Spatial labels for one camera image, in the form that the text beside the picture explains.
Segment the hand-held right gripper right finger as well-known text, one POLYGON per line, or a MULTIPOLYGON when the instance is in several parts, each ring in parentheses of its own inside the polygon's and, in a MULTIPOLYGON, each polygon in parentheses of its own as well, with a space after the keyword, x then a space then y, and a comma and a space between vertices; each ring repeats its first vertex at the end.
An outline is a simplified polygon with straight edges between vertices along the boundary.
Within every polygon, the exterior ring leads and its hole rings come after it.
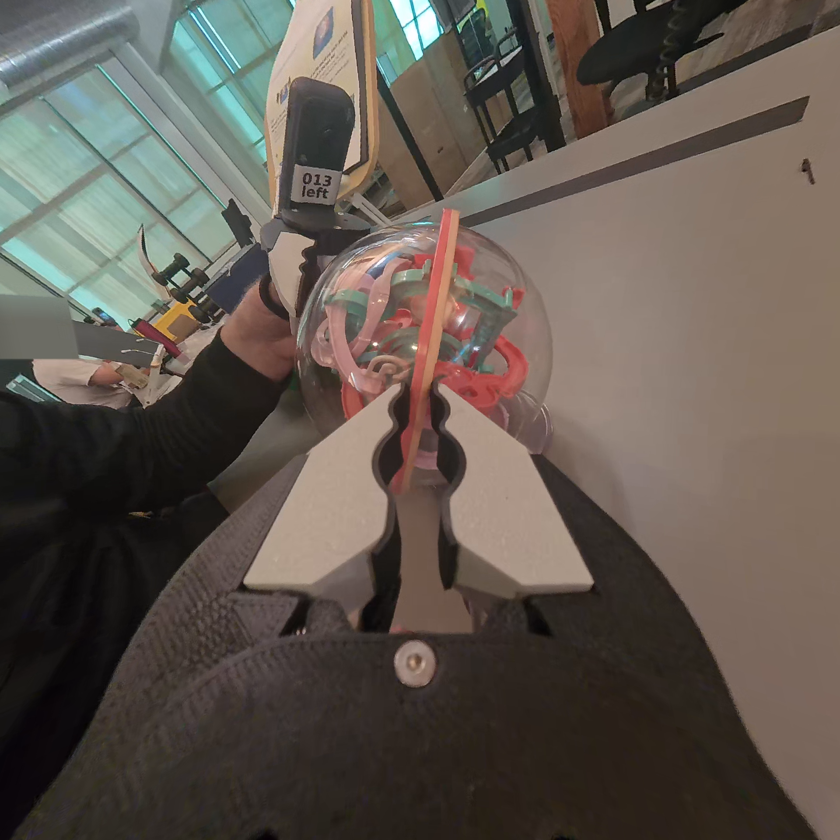
POLYGON ((468 601, 588 592, 594 584, 529 451, 443 383, 429 395, 439 503, 438 568, 468 601))

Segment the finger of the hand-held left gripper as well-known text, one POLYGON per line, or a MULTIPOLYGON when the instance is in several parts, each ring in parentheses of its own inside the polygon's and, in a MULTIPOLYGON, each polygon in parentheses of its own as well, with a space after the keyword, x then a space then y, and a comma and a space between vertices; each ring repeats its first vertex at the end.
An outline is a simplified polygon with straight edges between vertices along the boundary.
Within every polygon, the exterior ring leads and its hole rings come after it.
POLYGON ((319 283, 319 235, 292 229, 269 229, 266 252, 272 284, 282 306, 299 318, 319 283))

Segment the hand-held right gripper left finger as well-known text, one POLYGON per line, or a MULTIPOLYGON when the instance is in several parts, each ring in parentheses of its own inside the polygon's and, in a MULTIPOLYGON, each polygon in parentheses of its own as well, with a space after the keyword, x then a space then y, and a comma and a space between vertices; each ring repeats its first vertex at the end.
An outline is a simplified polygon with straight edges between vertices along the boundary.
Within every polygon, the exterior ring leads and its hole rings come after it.
POLYGON ((400 434, 385 393, 310 449, 245 573, 257 592, 375 592, 374 554, 393 531, 394 505, 375 458, 400 434))

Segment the clear plastic ball stand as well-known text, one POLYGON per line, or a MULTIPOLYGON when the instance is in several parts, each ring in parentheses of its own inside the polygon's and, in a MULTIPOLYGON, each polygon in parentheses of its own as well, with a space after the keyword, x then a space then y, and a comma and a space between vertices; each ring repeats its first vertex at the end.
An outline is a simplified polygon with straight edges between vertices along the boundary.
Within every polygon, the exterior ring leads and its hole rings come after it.
POLYGON ((548 407, 527 392, 503 401, 507 412, 507 433, 531 455, 542 455, 553 440, 552 418, 548 407))

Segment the clear maze ball red tracks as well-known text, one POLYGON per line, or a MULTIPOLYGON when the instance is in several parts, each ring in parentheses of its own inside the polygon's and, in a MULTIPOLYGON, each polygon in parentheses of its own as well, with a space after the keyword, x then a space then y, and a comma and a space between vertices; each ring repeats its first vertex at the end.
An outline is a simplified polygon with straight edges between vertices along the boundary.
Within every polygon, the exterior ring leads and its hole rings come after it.
POLYGON ((508 433, 503 401, 544 403, 552 359, 539 289, 464 225, 452 239, 431 222, 363 237, 327 264, 297 331, 302 401, 323 437, 394 384, 414 399, 424 377, 508 433))

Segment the person's left forearm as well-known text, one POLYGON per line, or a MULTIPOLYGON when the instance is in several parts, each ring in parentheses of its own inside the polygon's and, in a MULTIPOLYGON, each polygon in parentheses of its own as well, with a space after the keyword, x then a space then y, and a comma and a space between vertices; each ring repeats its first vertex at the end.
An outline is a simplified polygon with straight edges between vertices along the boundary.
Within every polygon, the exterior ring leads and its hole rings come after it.
POLYGON ((273 382, 221 332, 149 408, 37 404, 2 395, 2 527, 166 508, 232 465, 275 410, 273 382))

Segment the person's left hand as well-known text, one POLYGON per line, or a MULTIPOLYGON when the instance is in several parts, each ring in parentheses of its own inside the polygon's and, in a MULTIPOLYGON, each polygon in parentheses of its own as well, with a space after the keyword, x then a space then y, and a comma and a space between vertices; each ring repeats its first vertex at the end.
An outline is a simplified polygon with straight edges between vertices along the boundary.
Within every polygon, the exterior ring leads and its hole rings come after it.
POLYGON ((226 347, 254 371, 272 382, 283 382, 295 365, 297 343, 272 290, 261 292, 256 283, 244 294, 221 328, 226 347))

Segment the blue printed box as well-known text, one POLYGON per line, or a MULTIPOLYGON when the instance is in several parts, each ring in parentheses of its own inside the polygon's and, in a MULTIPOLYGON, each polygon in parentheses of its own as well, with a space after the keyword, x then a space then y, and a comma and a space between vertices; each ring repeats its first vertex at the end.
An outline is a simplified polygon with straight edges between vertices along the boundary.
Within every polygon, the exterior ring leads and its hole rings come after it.
POLYGON ((223 313, 231 314, 246 291, 269 274, 267 252, 259 243, 241 248, 210 279, 206 294, 223 313))

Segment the wooden poster board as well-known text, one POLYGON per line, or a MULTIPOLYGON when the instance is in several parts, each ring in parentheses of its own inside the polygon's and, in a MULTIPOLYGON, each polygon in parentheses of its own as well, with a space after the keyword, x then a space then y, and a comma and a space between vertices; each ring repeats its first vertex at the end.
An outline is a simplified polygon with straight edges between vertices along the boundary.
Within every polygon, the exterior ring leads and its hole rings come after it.
POLYGON ((270 69, 266 94, 264 137, 274 207, 278 202, 287 100, 291 83, 299 77, 341 88, 353 102, 355 125, 338 190, 339 199, 350 197, 370 179, 380 144, 372 2, 294 4, 287 32, 270 69))

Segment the small dumbbell rack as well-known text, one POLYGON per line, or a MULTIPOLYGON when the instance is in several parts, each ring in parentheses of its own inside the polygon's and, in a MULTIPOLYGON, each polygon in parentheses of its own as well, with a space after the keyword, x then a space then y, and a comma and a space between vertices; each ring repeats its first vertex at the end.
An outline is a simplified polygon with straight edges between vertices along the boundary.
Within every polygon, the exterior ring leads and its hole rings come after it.
POLYGON ((175 253, 171 262, 162 269, 143 258, 143 266, 152 281, 167 292, 170 298, 187 306, 188 313, 200 324, 212 322, 221 308, 207 295, 209 282, 202 269, 191 268, 184 255, 175 253))

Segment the wooden pillar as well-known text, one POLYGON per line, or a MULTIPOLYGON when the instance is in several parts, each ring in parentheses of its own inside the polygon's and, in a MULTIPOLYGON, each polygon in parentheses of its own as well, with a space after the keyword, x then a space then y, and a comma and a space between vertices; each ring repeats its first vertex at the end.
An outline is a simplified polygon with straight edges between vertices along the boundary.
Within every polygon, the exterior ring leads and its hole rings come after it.
POLYGON ((566 99, 577 140, 606 129, 614 118, 610 95, 603 86, 585 86, 577 70, 585 53, 601 37, 595 1, 547 1, 566 99))

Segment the black tape strip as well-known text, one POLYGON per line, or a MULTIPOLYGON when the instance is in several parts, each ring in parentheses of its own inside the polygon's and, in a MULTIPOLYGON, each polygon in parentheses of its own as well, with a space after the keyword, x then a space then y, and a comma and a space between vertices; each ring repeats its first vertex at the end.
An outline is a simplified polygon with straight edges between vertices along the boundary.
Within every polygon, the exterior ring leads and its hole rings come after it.
POLYGON ((729 145, 752 140, 766 133, 782 130, 803 120, 809 102, 809 96, 786 101, 773 108, 728 122, 715 129, 695 134, 684 140, 669 143, 624 161, 578 175, 568 181, 546 186, 536 192, 482 209, 462 217, 461 223, 470 228, 488 224, 636 175, 652 172, 702 154, 717 151, 729 145))

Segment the black mesh office chair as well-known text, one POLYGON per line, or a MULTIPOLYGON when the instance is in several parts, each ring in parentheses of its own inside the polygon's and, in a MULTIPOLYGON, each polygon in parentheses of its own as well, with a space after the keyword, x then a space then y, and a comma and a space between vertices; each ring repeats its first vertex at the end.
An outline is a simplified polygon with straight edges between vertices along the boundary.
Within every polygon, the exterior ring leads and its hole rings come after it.
POLYGON ((678 95, 676 64, 683 56, 721 37, 702 38, 703 29, 743 1, 671 1, 651 7, 611 28, 589 48, 577 67, 583 86, 618 83, 645 75, 645 100, 659 103, 678 95))

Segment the ribbed silver round duct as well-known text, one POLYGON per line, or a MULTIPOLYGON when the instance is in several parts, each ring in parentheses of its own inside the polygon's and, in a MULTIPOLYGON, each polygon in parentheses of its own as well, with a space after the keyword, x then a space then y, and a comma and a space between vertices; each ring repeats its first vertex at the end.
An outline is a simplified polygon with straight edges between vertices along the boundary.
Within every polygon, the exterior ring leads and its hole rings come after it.
POLYGON ((2 1, 2 95, 76 69, 139 32, 128 2, 2 1))

